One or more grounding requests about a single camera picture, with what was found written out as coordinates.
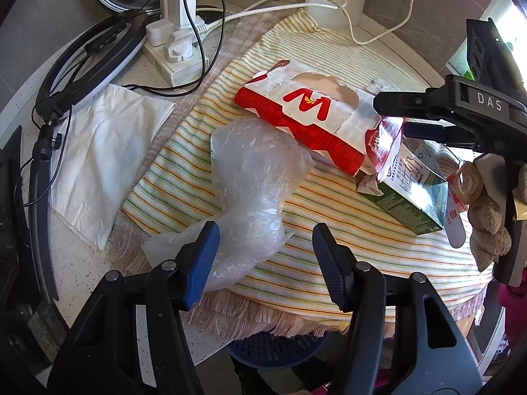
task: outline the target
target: white napkin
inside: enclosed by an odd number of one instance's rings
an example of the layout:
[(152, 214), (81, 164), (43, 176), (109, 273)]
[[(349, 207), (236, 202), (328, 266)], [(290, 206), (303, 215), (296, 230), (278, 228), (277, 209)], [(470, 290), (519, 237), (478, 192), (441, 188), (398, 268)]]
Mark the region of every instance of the white napkin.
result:
[[(104, 250), (150, 144), (174, 103), (109, 84), (74, 108), (49, 203), (86, 242)], [(66, 132), (67, 119), (59, 132)], [(53, 176), (60, 152), (53, 153)]]

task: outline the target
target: clear plastic bag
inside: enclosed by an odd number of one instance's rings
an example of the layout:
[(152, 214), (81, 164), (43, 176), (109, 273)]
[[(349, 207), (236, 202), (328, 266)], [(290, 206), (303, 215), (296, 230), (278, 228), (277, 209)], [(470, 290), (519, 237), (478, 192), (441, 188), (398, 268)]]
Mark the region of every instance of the clear plastic bag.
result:
[(285, 199), (313, 167), (309, 151), (290, 135), (258, 118), (243, 118), (211, 137), (212, 183), (222, 214), (192, 224), (181, 234), (153, 236), (143, 250), (156, 266), (196, 240), (206, 221), (220, 228), (220, 247), (205, 291), (234, 284), (284, 246), (280, 213)]

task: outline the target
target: striped towel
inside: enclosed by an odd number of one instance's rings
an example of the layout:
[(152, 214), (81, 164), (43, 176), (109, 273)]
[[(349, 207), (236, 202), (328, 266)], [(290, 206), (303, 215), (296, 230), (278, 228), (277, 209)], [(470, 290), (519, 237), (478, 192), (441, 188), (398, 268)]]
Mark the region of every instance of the striped towel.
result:
[[(421, 91), (428, 86), (415, 73), (405, 72), (368, 47), (350, 45), (299, 11), (226, 67), (130, 192), (123, 212), (154, 235), (181, 232), (220, 211), (211, 181), (211, 133), (249, 114), (233, 103), (236, 92), (255, 73), (281, 59), (311, 65), (359, 88), (374, 79), (383, 79), (393, 90)], [(229, 290), (325, 326), (345, 329), (349, 315), (331, 302), (313, 252), (311, 234), (319, 222), (326, 222), (337, 242), (348, 245), (359, 260), (381, 272), (402, 277), (414, 271), (426, 274), (450, 310), (473, 299), (491, 279), (490, 269), (478, 272), (468, 242), (454, 250), (444, 232), (415, 236), (357, 194), (351, 177), (320, 161), (286, 201), (282, 218), (286, 230), (294, 231), (290, 241)], [(472, 229), (466, 219), (464, 223), (470, 235)], [(386, 320), (393, 322), (394, 316), (394, 310), (388, 309)]]

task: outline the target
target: screw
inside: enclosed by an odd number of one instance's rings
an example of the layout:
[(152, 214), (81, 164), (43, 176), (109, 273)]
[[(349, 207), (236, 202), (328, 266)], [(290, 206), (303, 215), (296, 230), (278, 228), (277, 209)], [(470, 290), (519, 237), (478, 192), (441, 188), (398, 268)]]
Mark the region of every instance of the screw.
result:
[(117, 279), (119, 278), (119, 272), (117, 270), (110, 270), (104, 275), (104, 278), (108, 282), (117, 281)]
[(173, 260), (166, 260), (164, 261), (162, 264), (161, 264), (161, 268), (165, 271), (165, 272), (171, 272), (172, 270), (175, 270), (177, 267), (177, 264), (175, 261)]
[(426, 276), (422, 274), (421, 272), (415, 272), (412, 275), (412, 278), (414, 279), (415, 282), (418, 282), (420, 284), (422, 284), (423, 282), (426, 282)]
[(372, 265), (369, 264), (369, 263), (366, 263), (365, 261), (359, 261), (357, 264), (356, 264), (357, 268), (363, 272), (367, 272), (368, 270), (370, 270), (372, 268)]

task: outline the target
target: white power strip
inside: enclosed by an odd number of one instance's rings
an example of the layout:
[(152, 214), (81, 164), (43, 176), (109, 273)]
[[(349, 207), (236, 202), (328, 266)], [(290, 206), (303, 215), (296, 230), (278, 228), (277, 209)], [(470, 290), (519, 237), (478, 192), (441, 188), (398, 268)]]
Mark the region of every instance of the white power strip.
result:
[[(171, 63), (165, 57), (164, 45), (153, 47), (148, 42), (142, 52), (171, 86), (183, 85), (199, 79), (201, 76), (201, 53), (193, 47), (192, 56), (181, 62)], [(209, 67), (209, 58), (205, 56), (205, 69)]]

